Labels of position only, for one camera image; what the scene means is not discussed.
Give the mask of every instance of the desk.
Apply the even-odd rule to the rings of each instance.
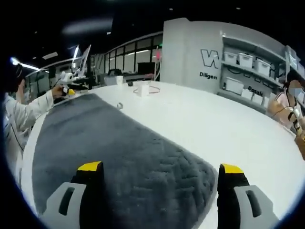
[[[151,82],[160,92],[148,97],[133,93],[126,84],[93,89],[121,112],[142,125],[198,155],[218,170],[221,163],[239,166],[250,184],[257,185],[273,202],[282,218],[302,190],[305,161],[294,136],[281,125],[232,100],[174,84]],[[31,184],[36,140],[45,115],[41,116],[24,150],[21,187],[35,210]],[[216,199],[200,228],[217,228]]]

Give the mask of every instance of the gray rug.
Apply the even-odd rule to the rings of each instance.
[[[87,94],[54,107],[42,125],[32,173],[38,212],[93,161],[104,163],[110,206],[124,228],[190,229],[216,193],[213,167]]]

